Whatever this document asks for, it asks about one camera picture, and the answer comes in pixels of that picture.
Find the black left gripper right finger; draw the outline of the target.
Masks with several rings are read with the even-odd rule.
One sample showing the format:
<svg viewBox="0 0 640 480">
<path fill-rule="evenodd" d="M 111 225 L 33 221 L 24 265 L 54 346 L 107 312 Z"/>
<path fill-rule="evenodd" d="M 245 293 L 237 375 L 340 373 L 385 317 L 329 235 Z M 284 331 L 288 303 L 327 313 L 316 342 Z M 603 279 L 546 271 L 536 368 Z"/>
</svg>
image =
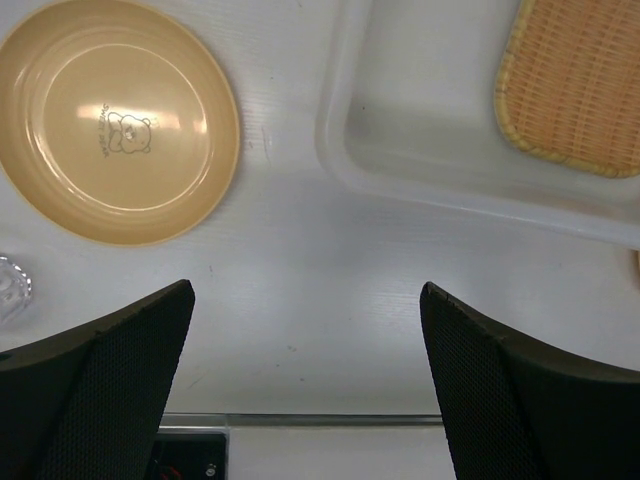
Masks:
<svg viewBox="0 0 640 480">
<path fill-rule="evenodd" d="M 431 282 L 420 315 L 457 478 L 638 478 L 638 371 L 553 347 Z"/>
</svg>

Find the yellow bear plate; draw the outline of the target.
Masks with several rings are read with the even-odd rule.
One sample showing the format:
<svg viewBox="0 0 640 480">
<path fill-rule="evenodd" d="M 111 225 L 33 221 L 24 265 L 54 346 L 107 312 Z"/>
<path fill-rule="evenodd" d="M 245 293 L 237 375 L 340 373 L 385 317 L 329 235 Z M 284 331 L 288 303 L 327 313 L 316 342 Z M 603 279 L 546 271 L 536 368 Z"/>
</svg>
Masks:
<svg viewBox="0 0 640 480">
<path fill-rule="evenodd" d="M 39 213 L 118 246 L 177 237 L 227 193 L 233 91 L 183 25 L 132 1 L 58 1 L 1 44 L 1 168 Z"/>
</svg>

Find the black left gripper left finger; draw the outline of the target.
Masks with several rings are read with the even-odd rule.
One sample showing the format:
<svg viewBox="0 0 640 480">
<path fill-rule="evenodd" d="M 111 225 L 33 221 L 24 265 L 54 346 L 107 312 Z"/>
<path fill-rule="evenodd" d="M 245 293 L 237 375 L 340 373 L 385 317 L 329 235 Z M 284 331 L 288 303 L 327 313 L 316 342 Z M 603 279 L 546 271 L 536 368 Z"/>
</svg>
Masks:
<svg viewBox="0 0 640 480">
<path fill-rule="evenodd" d="M 143 478 L 194 305 L 180 280 L 2 352 L 2 478 Z"/>
</svg>

